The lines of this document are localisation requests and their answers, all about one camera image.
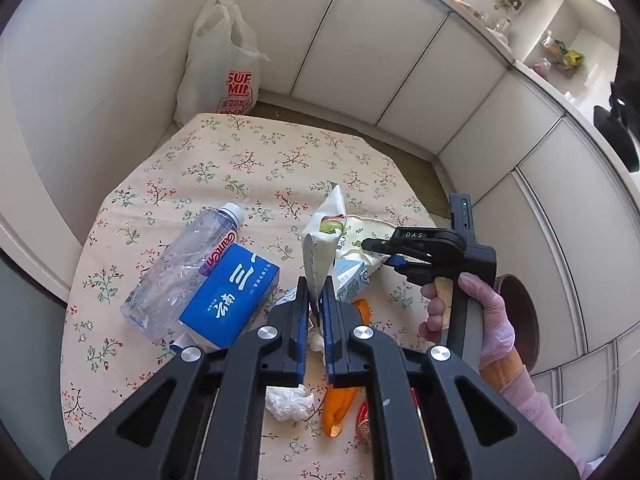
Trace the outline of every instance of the pink sleeve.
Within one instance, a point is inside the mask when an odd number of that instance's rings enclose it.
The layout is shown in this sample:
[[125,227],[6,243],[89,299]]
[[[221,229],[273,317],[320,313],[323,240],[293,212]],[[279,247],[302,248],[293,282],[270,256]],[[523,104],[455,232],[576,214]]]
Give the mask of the pink sleeve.
[[501,394],[574,461],[582,480],[590,475],[591,466],[580,457],[574,443],[566,434],[564,424],[558,420],[556,412],[551,408],[549,398],[536,391],[524,366],[516,378],[503,388]]

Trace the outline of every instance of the wooden floor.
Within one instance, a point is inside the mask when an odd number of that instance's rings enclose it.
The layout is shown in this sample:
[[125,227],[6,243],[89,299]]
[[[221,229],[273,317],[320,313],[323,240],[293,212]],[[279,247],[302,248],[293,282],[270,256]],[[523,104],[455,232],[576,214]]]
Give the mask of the wooden floor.
[[312,117],[310,115],[281,108],[279,106],[258,102],[255,108],[249,113],[255,117],[263,117],[265,119],[273,119],[276,121],[285,121],[287,123],[304,124],[305,126],[313,126],[322,128],[323,130],[331,130],[343,134],[350,134],[364,139],[364,141],[372,148],[389,156],[401,171],[404,179],[414,190],[418,200],[422,202],[429,213],[444,218],[449,217],[449,201],[442,190],[440,181],[436,176],[433,166],[425,160],[418,158],[411,153],[404,152],[395,146],[391,146],[386,142],[381,142],[371,137],[367,137],[352,128],[342,126],[341,124],[331,123],[323,119]]

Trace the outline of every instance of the cabinet door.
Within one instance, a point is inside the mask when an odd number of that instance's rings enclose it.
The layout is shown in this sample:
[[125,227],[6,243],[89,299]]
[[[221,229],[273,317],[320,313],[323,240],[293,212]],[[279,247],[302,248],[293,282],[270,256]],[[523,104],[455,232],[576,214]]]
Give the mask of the cabinet door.
[[477,202],[560,118],[560,110],[522,77],[507,73],[440,153],[459,192]]
[[617,341],[618,398],[611,431],[611,448],[619,439],[640,400],[640,325],[621,335]]
[[558,236],[592,350],[640,321],[640,219],[617,174],[578,128],[563,119],[520,168]]
[[66,302],[82,246],[33,167],[15,117],[3,60],[4,36],[0,36],[0,249]]
[[445,18],[435,4],[334,0],[293,96],[376,123]]
[[378,126],[439,153],[505,72],[493,47],[449,16]]
[[289,94],[331,0],[235,0],[269,57],[260,64],[260,87]]
[[562,407],[562,423],[588,461],[603,455],[609,444],[615,386],[613,378],[606,379],[613,370],[612,355],[612,346],[605,346],[561,368],[562,402],[584,394]]
[[540,357],[533,373],[555,368],[584,353],[577,307],[548,226],[510,174],[474,206],[476,240],[498,256],[498,275],[510,273],[527,287],[540,325]]
[[[560,368],[555,368],[544,372],[543,374],[536,374],[531,377],[536,391],[545,394],[549,398],[551,407],[558,406],[562,403],[562,377],[560,375]],[[562,422],[562,407],[556,410],[556,415],[560,422]]]
[[[102,129],[94,126],[95,136],[90,140],[104,142],[120,133],[122,123],[131,124],[122,140],[112,141],[121,156],[130,159],[113,164],[101,146],[89,146],[79,155],[68,156],[68,160],[82,156],[94,167],[90,173],[74,174],[73,179],[107,181],[111,190],[149,155],[173,122],[175,93],[184,75],[193,22],[206,1],[20,3],[2,33],[4,63],[15,115],[38,174],[56,156],[72,152],[74,142],[94,134],[75,128],[99,107],[109,109],[111,124]],[[154,76],[160,70],[164,73]],[[147,81],[142,91],[131,90]],[[104,117],[91,120],[100,123]],[[102,192],[97,187],[92,190],[97,203],[87,194],[74,197],[78,202],[94,202],[89,225],[105,195]]]

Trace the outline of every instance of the water bottle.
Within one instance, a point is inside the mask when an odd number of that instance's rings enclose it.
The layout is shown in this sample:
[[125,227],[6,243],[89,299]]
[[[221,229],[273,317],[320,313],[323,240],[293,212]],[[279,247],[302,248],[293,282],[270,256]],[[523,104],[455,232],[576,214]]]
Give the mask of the water bottle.
[[167,336],[243,223],[236,204],[205,209],[151,265],[120,307],[122,315],[151,341]]

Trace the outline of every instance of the silver screw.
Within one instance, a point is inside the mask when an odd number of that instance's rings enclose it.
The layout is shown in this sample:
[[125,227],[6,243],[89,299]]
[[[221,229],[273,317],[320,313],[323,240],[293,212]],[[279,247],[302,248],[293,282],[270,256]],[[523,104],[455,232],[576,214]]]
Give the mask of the silver screw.
[[183,361],[192,363],[202,357],[202,351],[197,346],[189,346],[180,353],[180,357]]
[[273,339],[278,335],[278,329],[271,325],[261,326],[258,329],[258,337],[260,339]]
[[373,329],[370,326],[360,325],[353,329],[353,335],[358,339],[371,339],[373,337]]
[[429,350],[431,357],[436,359],[436,361],[446,361],[451,357],[451,350],[449,350],[446,346],[432,346],[431,350]]

